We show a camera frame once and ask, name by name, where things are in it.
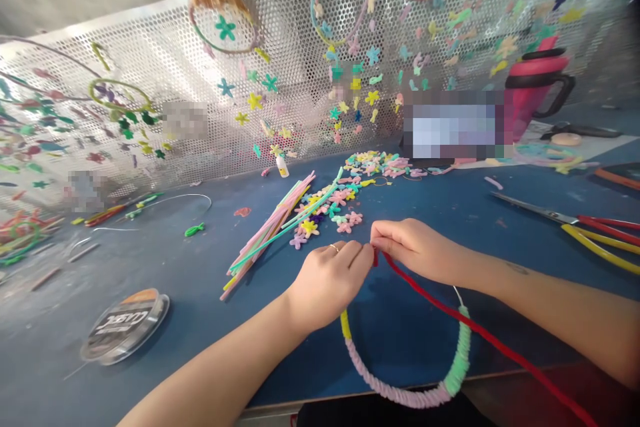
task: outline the hand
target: hand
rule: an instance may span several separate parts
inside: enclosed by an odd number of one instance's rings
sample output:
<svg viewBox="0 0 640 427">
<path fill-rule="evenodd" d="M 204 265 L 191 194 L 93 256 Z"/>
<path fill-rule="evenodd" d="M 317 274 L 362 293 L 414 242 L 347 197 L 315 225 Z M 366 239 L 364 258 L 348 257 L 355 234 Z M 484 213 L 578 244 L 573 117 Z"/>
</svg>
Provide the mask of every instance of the hand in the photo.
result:
<svg viewBox="0 0 640 427">
<path fill-rule="evenodd" d="M 473 288 L 479 254 L 443 237 L 416 219 L 373 222 L 371 245 L 430 280 Z"/>
<path fill-rule="evenodd" d="M 356 296 L 373 264 L 373 248 L 355 240 L 309 252 L 284 296 L 294 328 L 305 335 L 337 319 Z"/>
</svg>

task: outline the tattoo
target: tattoo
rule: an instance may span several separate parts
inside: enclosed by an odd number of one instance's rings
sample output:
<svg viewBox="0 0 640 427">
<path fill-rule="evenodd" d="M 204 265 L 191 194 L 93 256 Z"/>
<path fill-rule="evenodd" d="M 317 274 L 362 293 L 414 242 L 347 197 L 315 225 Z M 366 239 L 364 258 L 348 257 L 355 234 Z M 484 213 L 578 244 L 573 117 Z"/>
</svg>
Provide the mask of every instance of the tattoo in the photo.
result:
<svg viewBox="0 0 640 427">
<path fill-rule="evenodd" d="M 511 262 L 505 262 L 505 264 L 507 264 L 507 267 L 509 267 L 514 272 L 517 272 L 518 274 L 529 275 L 529 271 L 524 267 L 521 267 L 517 264 L 512 264 Z"/>
</svg>

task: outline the pink water bottle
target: pink water bottle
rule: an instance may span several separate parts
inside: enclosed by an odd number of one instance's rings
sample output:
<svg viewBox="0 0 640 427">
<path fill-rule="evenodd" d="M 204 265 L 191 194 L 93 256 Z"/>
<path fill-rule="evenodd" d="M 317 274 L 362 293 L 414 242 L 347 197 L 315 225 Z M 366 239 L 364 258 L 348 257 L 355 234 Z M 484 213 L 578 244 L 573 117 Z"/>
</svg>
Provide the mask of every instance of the pink water bottle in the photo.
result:
<svg viewBox="0 0 640 427">
<path fill-rule="evenodd" d="M 565 49 L 553 48 L 558 37 L 549 37 L 540 43 L 535 52 L 525 53 L 522 61 L 509 71 L 505 89 L 513 94 L 513 141 L 525 133 L 531 118 L 544 118 L 558 113 L 575 87 L 575 78 L 562 73 L 569 64 L 563 56 Z M 538 112 L 551 86 L 562 82 L 562 89 L 547 111 Z"/>
</svg>

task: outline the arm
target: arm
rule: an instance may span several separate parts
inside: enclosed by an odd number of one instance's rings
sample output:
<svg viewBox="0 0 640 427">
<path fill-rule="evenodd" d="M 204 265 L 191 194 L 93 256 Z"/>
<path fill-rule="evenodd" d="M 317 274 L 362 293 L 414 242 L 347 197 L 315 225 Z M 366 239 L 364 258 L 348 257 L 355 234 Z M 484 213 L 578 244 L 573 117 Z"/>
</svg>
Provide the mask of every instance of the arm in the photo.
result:
<svg viewBox="0 0 640 427">
<path fill-rule="evenodd" d="M 640 386 L 640 303 L 464 248 L 422 222 L 374 222 L 371 243 L 436 282 L 505 302 L 627 387 Z"/>
<path fill-rule="evenodd" d="M 233 425 L 280 361 L 360 290 L 373 248 L 334 245 L 310 252 L 284 294 L 162 382 L 119 427 Z"/>
</svg>

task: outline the left hand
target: left hand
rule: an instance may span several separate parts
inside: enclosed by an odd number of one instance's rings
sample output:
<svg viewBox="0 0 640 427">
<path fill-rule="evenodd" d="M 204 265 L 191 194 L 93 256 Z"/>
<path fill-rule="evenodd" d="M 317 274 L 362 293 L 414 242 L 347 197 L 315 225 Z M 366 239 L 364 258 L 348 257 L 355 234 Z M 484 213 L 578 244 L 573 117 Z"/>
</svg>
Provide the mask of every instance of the left hand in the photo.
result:
<svg viewBox="0 0 640 427">
<path fill-rule="evenodd" d="M 309 252 L 298 276 L 283 294 L 293 327 L 302 334 L 329 325 L 340 316 L 362 287 L 373 247 L 355 240 L 336 242 Z"/>
</svg>

